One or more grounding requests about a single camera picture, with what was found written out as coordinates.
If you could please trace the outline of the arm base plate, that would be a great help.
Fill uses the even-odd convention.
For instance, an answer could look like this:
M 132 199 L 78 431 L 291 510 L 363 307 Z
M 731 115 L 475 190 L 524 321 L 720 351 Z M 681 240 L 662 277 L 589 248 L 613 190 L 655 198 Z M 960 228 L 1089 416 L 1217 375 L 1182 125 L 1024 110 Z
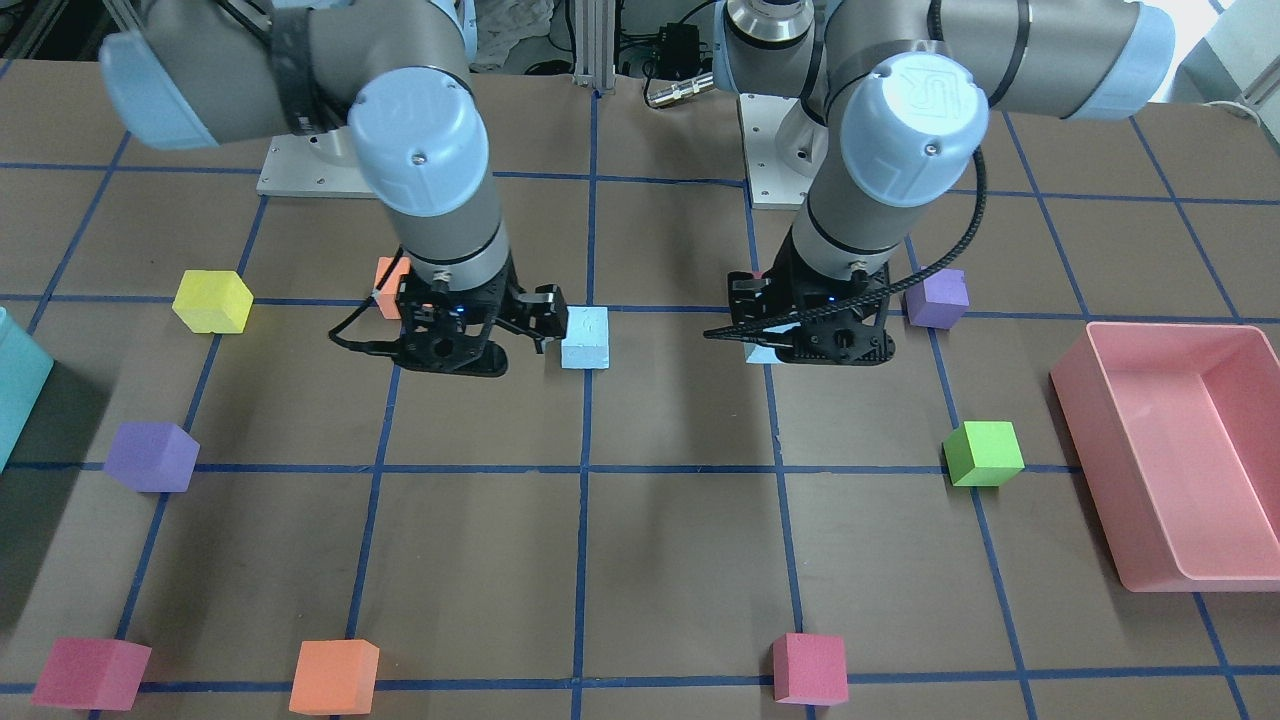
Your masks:
M 257 193 L 293 199 L 374 199 L 358 168 L 349 129 L 271 138 Z
M 792 97 L 742 94 L 739 111 L 751 205 L 799 209 L 826 156 L 828 129 Z

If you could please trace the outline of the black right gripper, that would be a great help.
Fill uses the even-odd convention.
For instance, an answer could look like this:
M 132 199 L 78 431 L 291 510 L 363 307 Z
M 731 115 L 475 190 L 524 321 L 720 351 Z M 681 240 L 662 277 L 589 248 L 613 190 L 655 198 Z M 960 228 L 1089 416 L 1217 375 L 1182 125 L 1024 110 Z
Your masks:
M 494 328 L 529 337 L 538 354 L 570 332 L 570 309 L 558 284 L 518 286 L 511 258 L 471 290 L 456 290 L 433 273 L 411 269 L 397 296 L 403 333 L 396 365 L 410 372 L 497 378 L 508 369 Z

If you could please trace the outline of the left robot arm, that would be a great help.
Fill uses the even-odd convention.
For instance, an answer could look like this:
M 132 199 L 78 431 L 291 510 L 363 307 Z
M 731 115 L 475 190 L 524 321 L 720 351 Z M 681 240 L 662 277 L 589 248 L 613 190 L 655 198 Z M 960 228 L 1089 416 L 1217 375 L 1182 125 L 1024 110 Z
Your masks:
M 827 145 L 773 265 L 730 274 L 731 323 L 705 337 L 782 363 L 888 361 L 890 299 L 945 269 L 980 225 L 989 114 L 1133 117 L 1175 46 L 1174 19 L 1140 1 L 718 3 L 717 86 L 795 99 Z M 895 250 L 968 167 L 975 205 L 961 238 L 892 281 Z

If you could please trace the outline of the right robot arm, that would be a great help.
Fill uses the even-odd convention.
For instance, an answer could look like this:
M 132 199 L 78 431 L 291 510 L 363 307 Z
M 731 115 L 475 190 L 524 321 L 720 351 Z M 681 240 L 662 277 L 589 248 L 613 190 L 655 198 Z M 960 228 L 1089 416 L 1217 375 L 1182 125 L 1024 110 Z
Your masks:
M 344 128 L 410 269 L 398 282 L 399 334 L 334 345 L 411 372 L 497 378 L 497 328 L 538 352 L 570 332 L 557 284 L 520 282 L 453 1 L 321 6 L 145 1 L 136 27 L 99 50 L 116 113 L 159 150 L 215 147 Z

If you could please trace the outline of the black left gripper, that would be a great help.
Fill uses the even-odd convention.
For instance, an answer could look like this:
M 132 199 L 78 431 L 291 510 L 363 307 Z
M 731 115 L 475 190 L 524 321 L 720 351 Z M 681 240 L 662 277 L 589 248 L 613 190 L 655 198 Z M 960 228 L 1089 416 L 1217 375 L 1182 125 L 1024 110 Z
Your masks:
M 787 237 L 773 266 L 763 273 L 731 272 L 728 305 L 733 325 L 782 316 L 762 331 L 735 332 L 748 348 L 769 350 L 782 363 L 876 366 L 895 355 L 884 328 L 890 299 L 864 296 L 890 284 L 882 266 L 873 274 L 855 270 L 837 281 L 812 269 Z

